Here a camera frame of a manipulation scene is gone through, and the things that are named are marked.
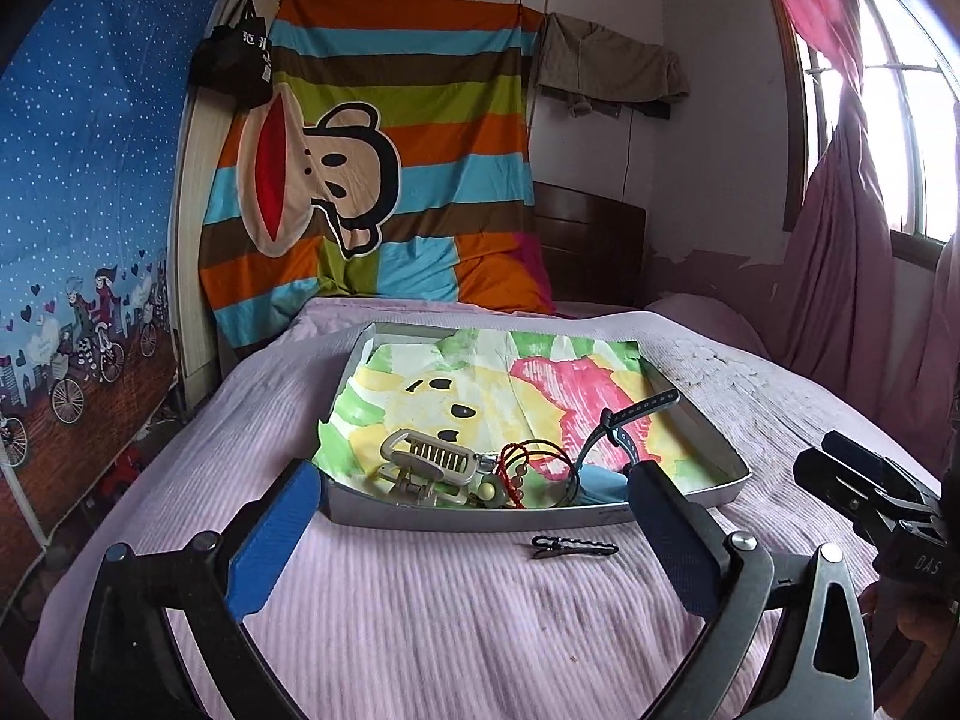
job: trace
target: cartoon couple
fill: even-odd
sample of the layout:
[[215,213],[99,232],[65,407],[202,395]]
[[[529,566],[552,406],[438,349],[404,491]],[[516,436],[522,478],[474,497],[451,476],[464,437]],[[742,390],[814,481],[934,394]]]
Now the cartoon couple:
[[73,307],[73,329],[70,340],[74,348],[83,338],[90,343],[96,340],[101,353],[109,349],[109,331],[113,327],[113,308],[120,303],[120,298],[113,294],[113,281],[116,279],[117,268],[101,268],[94,276],[94,286],[99,298],[98,303],[88,303],[83,299],[80,290],[83,288],[83,279],[80,276],[70,276],[66,280],[67,302]]

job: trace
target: pink striped bedspread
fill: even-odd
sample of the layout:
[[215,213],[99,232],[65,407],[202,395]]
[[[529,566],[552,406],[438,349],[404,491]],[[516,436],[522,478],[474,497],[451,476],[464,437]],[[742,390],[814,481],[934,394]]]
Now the pink striped bedspread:
[[[293,457],[310,457],[360,326],[372,319],[637,340],[755,472],[715,511],[728,531],[810,554],[839,543],[858,589],[871,549],[799,490],[791,464],[840,430],[937,485],[880,429],[819,386],[649,313],[531,319],[467,306],[313,300],[285,336],[237,367],[133,485],[50,597],[25,682],[54,720],[73,716],[83,615],[104,550],[179,549],[222,529]],[[698,634],[640,528],[580,531],[614,541],[607,559],[530,560],[529,535],[352,529],[316,515],[248,630],[311,718],[637,718]],[[757,643],[718,716],[746,700],[774,630]],[[230,717],[182,615],[176,637],[208,712]]]

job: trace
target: orange stripe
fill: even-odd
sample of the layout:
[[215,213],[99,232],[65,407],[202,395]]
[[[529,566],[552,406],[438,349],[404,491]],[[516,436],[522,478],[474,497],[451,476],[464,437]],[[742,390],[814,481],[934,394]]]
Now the orange stripe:
[[259,251],[202,269],[203,291],[214,311],[242,300],[265,295],[281,284],[317,275],[317,247],[321,238],[301,238],[282,257]]
[[220,162],[217,167],[235,167],[237,164],[237,154],[240,153],[240,133],[243,132],[243,125],[247,121],[247,114],[238,113],[233,117],[230,123],[230,132],[227,132],[227,140],[224,141],[224,150],[220,152]]
[[460,303],[493,311],[552,314],[544,291],[517,259],[520,245],[514,233],[477,233],[456,237]]
[[281,0],[277,18],[327,29],[513,29],[536,32],[544,14],[470,0]]
[[469,154],[498,156],[526,153],[527,130],[521,114],[486,114],[463,124],[417,124],[386,127],[403,167],[443,165]]

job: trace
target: red mouth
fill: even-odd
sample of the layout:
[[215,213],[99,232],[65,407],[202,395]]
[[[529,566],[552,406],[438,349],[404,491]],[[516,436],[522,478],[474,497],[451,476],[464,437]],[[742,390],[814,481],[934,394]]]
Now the red mouth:
[[277,95],[260,129],[256,144],[253,180],[260,217],[271,240],[277,240],[283,218],[283,194],[287,179],[287,133],[283,98]]

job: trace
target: pink curtain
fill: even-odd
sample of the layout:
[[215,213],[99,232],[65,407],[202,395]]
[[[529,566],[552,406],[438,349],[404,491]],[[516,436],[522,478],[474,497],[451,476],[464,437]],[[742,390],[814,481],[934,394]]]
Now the pink curtain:
[[790,236],[764,340],[775,361],[874,418],[890,346],[893,255],[860,98],[859,0],[784,5],[844,88],[836,132]]
[[[954,114],[960,179],[960,103],[954,106]],[[960,230],[960,196],[957,229]],[[954,234],[944,247],[937,263],[929,311],[920,318],[880,412],[880,426],[938,479],[943,478],[949,465],[950,411],[960,364],[959,245]]]

